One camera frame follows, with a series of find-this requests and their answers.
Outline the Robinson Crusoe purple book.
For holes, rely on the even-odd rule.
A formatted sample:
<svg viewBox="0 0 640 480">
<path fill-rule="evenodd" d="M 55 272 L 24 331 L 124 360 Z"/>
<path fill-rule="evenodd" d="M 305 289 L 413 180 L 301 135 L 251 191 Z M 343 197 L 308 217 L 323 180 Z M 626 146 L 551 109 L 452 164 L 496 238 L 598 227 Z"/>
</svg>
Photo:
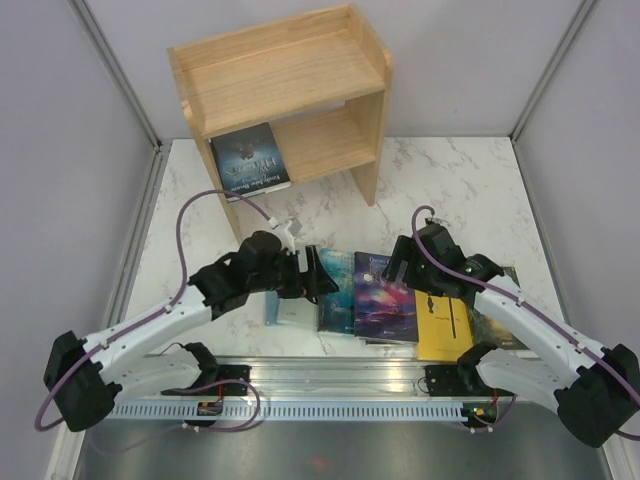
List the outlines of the Robinson Crusoe purple book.
<svg viewBox="0 0 640 480">
<path fill-rule="evenodd" d="M 354 334 L 365 340 L 417 344 L 415 293 L 383 277 L 388 256 L 354 253 Z"/>
</svg>

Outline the Wuthering Heights dark blue book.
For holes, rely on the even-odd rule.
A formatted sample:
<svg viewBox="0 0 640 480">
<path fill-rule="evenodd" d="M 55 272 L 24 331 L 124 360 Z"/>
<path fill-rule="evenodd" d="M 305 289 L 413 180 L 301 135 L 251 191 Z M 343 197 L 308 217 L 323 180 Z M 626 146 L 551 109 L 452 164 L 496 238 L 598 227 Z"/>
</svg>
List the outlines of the Wuthering Heights dark blue book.
<svg viewBox="0 0 640 480">
<path fill-rule="evenodd" d="M 229 193 L 252 197 L 292 184 L 268 123 L 214 137 L 210 145 L 222 187 Z M 229 193 L 230 203 L 239 201 Z"/>
</svg>

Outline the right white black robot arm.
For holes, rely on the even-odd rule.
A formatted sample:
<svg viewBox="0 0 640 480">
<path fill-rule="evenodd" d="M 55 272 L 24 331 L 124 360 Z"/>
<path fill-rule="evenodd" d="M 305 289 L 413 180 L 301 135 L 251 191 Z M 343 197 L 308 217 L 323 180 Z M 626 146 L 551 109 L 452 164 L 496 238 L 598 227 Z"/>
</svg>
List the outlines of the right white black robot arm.
<svg viewBox="0 0 640 480">
<path fill-rule="evenodd" d="M 471 394 L 507 391 L 555 413 L 583 444 L 598 448 L 639 412 L 639 360 L 623 344 L 608 348 L 555 320 L 504 269 L 467 256 L 442 225 L 427 221 L 397 238 L 383 276 L 436 296 L 461 300 L 496 320 L 530 351 L 526 360 L 490 342 L 457 361 L 458 385 Z"/>
</svg>

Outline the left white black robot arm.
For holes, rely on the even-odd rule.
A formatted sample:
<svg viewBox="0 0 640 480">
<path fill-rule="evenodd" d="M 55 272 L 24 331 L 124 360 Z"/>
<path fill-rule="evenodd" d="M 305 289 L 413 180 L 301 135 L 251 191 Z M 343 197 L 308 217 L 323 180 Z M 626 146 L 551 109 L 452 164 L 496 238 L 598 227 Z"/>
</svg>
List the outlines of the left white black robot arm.
<svg viewBox="0 0 640 480">
<path fill-rule="evenodd" d="M 149 313 L 85 337 L 73 331 L 58 336 L 45 367 L 48 395 L 35 427 L 48 430 L 43 417 L 50 405 L 77 433 L 129 399 L 209 394 L 218 385 L 218 363 L 203 344 L 189 343 L 170 355 L 156 348 L 244 306 L 254 293 L 315 304 L 338 290 L 315 247 L 297 251 L 277 235 L 257 231 L 237 251 L 184 278 L 176 294 Z"/>
</svg>

